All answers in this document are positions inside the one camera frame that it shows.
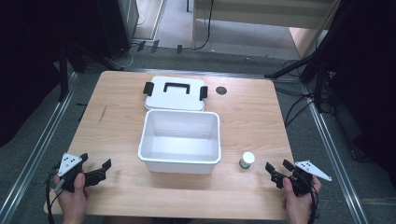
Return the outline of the black cabinet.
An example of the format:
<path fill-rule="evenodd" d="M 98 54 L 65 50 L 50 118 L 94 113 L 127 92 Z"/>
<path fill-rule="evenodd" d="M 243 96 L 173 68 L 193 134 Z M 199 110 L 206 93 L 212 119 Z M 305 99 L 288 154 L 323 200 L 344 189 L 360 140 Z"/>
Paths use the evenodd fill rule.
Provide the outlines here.
<path fill-rule="evenodd" d="M 130 49 L 139 19 L 136 0 L 97 0 L 105 29 L 108 57 L 116 59 Z"/>

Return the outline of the black tripod stand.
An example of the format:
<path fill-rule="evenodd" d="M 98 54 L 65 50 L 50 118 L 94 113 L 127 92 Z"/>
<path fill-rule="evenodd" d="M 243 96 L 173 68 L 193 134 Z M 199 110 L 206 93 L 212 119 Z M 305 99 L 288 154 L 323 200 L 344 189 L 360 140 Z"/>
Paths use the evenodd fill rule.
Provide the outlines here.
<path fill-rule="evenodd" d="M 304 71 L 300 74 L 300 81 L 303 84 L 309 84 L 313 79 L 316 80 L 314 91 L 314 105 L 319 113 L 323 112 L 322 109 L 322 90 L 327 74 L 326 65 L 327 59 L 325 56 L 325 49 L 318 48 L 310 55 L 293 63 L 273 74 L 265 75 L 266 78 L 276 79 L 286 75 L 287 73 L 297 70 L 304 65 Z"/>

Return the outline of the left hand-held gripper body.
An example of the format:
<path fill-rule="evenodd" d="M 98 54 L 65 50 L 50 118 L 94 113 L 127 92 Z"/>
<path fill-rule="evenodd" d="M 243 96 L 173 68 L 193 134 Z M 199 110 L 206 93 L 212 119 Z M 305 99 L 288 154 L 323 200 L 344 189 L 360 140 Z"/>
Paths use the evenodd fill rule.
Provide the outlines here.
<path fill-rule="evenodd" d="M 64 153 L 57 172 L 59 178 L 56 184 L 55 191 L 59 192 L 61 189 L 69 192 L 74 192 L 77 186 L 77 177 L 82 173 L 83 159 L 81 157 Z"/>

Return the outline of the person's left hand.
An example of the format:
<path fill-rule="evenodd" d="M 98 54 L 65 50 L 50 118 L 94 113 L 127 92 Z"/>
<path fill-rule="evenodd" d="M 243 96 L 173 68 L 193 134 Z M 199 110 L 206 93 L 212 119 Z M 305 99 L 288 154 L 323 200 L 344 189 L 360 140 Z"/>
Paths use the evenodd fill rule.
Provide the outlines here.
<path fill-rule="evenodd" d="M 57 192 L 58 203 L 63 212 L 63 224 L 84 224 L 88 194 L 85 187 L 85 175 L 80 173 L 74 181 L 74 192 Z"/>

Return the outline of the dark curtain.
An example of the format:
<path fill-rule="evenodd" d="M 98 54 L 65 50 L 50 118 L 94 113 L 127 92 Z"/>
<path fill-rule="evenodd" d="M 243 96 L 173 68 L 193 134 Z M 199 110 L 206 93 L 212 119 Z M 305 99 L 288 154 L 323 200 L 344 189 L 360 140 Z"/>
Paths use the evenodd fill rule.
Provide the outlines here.
<path fill-rule="evenodd" d="M 73 35 L 88 1 L 0 0 L 0 147 L 60 86 L 62 46 L 75 70 L 86 69 Z"/>
<path fill-rule="evenodd" d="M 342 0 L 331 87 L 357 125 L 351 141 L 396 188 L 396 0 Z"/>

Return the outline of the person's right hand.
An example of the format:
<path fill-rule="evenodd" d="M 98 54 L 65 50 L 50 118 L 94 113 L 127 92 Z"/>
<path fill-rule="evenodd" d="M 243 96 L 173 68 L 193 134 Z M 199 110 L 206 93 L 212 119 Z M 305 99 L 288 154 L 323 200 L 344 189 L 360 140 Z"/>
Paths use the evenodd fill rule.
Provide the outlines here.
<path fill-rule="evenodd" d="M 317 197 L 321 190 L 320 181 L 313 176 L 313 193 L 297 197 L 288 178 L 283 179 L 284 198 L 283 205 L 289 224 L 313 224 L 317 210 Z"/>

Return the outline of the light wooden desk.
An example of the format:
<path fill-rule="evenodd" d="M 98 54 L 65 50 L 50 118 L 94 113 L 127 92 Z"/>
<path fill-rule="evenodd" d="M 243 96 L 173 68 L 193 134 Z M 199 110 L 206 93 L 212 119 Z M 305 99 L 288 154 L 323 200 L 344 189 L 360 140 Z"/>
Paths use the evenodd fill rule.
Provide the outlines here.
<path fill-rule="evenodd" d="M 332 23 L 341 0 L 193 0 L 192 41 L 198 20 L 234 21 L 288 27 L 303 58 Z"/>

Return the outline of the small jar with silver lid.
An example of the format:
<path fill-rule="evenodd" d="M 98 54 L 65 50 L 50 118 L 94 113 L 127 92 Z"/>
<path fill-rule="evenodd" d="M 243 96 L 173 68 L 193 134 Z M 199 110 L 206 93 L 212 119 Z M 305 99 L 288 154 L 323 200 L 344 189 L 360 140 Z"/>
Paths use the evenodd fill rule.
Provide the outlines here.
<path fill-rule="evenodd" d="M 255 155 L 252 152 L 244 152 L 241 159 L 239 160 L 239 165 L 243 169 L 248 169 L 255 161 Z"/>

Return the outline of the metal floor rail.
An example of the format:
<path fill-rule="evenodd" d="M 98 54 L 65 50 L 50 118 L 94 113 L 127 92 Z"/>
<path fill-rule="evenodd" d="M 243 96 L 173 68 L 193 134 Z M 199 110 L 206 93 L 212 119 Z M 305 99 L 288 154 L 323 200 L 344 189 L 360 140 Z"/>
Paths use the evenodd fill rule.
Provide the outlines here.
<path fill-rule="evenodd" d="M 75 92 L 76 84 L 78 83 L 78 74 L 73 72 L 70 77 L 66 79 L 66 82 L 69 85 L 69 92 L 61 102 L 56 104 L 56 107 L 54 108 L 43 132 L 39 136 L 35 147 L 21 169 L 15 183 L 12 185 L 12 188 L 0 209 L 0 224 L 8 224 L 13 217 L 24 192 L 27 190 L 34 173 L 48 148 L 52 136 L 64 116 L 66 108 L 69 106 L 71 98 Z"/>
<path fill-rule="evenodd" d="M 325 146 L 327 155 L 332 164 L 333 171 L 335 173 L 336 179 L 340 185 L 341 191 L 343 192 L 346 204 L 348 206 L 349 212 L 354 220 L 355 224 L 369 224 L 369 220 L 364 212 L 361 205 L 361 200 L 347 174 L 347 170 L 342 163 L 342 160 L 337 152 L 337 148 L 332 140 L 332 136 L 329 132 L 327 124 L 323 116 L 318 112 L 314 106 L 312 100 L 310 100 L 310 112 L 316 123 L 319 135 Z"/>

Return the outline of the white plastic storage box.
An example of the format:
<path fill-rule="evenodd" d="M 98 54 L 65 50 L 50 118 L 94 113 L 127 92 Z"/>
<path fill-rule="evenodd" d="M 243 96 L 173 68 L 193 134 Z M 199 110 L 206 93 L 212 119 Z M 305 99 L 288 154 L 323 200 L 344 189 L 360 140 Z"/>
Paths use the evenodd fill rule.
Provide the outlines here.
<path fill-rule="evenodd" d="M 137 155 L 151 172 L 211 174 L 221 160 L 219 115 L 151 109 Z"/>

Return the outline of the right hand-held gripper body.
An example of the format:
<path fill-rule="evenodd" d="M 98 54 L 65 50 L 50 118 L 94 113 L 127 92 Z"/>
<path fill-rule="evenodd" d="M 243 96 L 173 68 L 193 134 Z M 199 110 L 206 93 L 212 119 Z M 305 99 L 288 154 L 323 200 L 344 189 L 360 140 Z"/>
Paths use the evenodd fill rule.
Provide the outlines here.
<path fill-rule="evenodd" d="M 302 196 L 312 191 L 313 176 L 332 181 L 332 178 L 321 171 L 311 161 L 297 161 L 292 169 L 290 181 L 296 196 Z"/>

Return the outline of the black upright stand post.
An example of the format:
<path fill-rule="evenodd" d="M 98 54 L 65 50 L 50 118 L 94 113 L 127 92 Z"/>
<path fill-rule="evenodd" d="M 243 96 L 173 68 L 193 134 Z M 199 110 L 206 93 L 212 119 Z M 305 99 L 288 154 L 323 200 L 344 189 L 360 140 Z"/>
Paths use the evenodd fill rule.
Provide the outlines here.
<path fill-rule="evenodd" d="M 67 73 L 67 58 L 65 46 L 60 49 L 60 60 L 59 60 L 59 70 L 60 70 L 60 97 L 59 102 L 62 102 L 68 93 L 68 73 Z"/>

